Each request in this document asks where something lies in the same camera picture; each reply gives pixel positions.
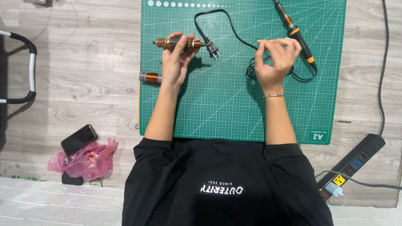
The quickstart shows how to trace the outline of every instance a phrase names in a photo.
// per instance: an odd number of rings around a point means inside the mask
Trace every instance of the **t-shirt logo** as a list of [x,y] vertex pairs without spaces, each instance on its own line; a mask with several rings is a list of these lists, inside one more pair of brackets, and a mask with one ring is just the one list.
[[241,196],[244,193],[244,187],[235,186],[216,186],[203,183],[198,193],[209,195]]

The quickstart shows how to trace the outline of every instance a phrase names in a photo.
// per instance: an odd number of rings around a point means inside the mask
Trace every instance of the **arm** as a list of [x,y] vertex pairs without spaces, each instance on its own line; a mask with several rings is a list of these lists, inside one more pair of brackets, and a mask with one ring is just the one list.
[[[295,39],[261,40],[258,43],[259,48],[255,53],[255,71],[265,95],[267,117],[265,143],[267,145],[296,143],[284,96],[268,96],[283,93],[282,81],[302,48]],[[265,50],[271,54],[272,67],[263,62]]]
[[[174,32],[168,36],[182,36],[182,32]],[[162,54],[162,84],[154,111],[145,130],[144,137],[152,140],[172,141],[174,115],[180,86],[186,78],[187,66],[199,49],[183,51],[187,36],[183,35],[174,51],[164,49]]]

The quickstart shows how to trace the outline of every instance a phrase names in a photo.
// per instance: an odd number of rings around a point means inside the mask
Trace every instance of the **spool of copper wire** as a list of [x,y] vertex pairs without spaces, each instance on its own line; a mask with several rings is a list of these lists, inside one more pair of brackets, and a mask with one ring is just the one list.
[[162,75],[154,72],[139,72],[139,80],[154,84],[162,83]]

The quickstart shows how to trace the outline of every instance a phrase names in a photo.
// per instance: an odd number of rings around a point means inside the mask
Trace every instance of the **black power cord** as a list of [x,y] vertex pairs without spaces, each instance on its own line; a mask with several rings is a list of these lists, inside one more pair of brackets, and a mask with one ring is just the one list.
[[[229,13],[228,13],[226,10],[224,10],[224,9],[214,9],[214,10],[199,12],[199,13],[197,13],[197,14],[194,16],[194,24],[195,24],[195,27],[197,28],[198,32],[200,33],[200,35],[201,35],[201,37],[203,38],[203,40],[204,40],[205,43],[210,43],[211,41],[208,39],[208,37],[204,34],[204,32],[202,31],[202,29],[201,29],[200,26],[198,25],[198,23],[197,23],[197,17],[199,17],[199,16],[201,16],[201,15],[205,15],[205,14],[215,13],[215,12],[223,12],[224,14],[227,15],[227,17],[229,18],[230,26],[232,27],[232,31],[233,31],[234,35],[236,36],[236,38],[237,38],[240,42],[242,42],[243,44],[245,44],[245,45],[247,45],[247,46],[249,46],[249,47],[251,47],[251,48],[253,48],[253,49],[255,49],[255,50],[258,50],[258,47],[256,47],[256,46],[254,46],[254,45],[252,45],[252,44],[250,44],[250,43],[244,41],[243,39],[241,39],[241,38],[239,37],[239,35],[237,34],[236,30],[234,29],[234,25],[233,25],[233,22],[232,22],[232,18],[230,17]],[[214,56],[215,56],[215,55],[219,55],[219,54],[215,54],[215,52],[217,53],[218,48],[217,48],[215,45],[213,45],[213,43],[212,43],[212,46],[211,46],[211,47],[208,47],[208,51],[210,52],[211,55],[214,55]],[[268,59],[270,59],[270,58],[271,58],[270,55],[267,56],[267,57],[264,57],[264,58],[263,58],[263,61],[266,61],[266,60],[268,60]],[[250,78],[255,78],[255,77],[256,77],[255,73],[253,73],[253,74],[254,74],[253,76],[251,75],[251,73],[255,71],[255,69],[254,69],[255,62],[254,62],[254,60],[255,60],[254,58],[251,58],[251,59],[250,59],[250,63],[249,63],[249,65],[248,65],[247,69],[246,69],[246,75],[247,75],[248,77],[250,77]],[[318,74],[318,71],[315,71],[315,74],[314,74],[311,78],[307,78],[307,79],[301,78],[301,77],[299,77],[299,76],[294,72],[294,67],[292,66],[292,67],[290,68],[289,73],[288,73],[287,75],[292,75],[292,76],[294,76],[299,82],[309,82],[309,81],[313,80],[313,79],[317,76],[317,74]]]
[[384,74],[385,74],[385,65],[387,63],[388,47],[390,45],[390,29],[388,27],[388,13],[387,13],[387,5],[385,4],[385,0],[382,0],[382,7],[384,8],[386,44],[385,44],[384,61],[382,63],[381,76],[379,78],[379,86],[378,86],[378,106],[381,111],[381,118],[382,118],[381,128],[380,128],[379,134],[378,134],[379,136],[381,136],[382,132],[384,132],[384,126],[385,126],[385,113],[384,113],[384,108],[382,107],[382,101],[381,101],[381,88],[382,88],[382,80],[384,79]]

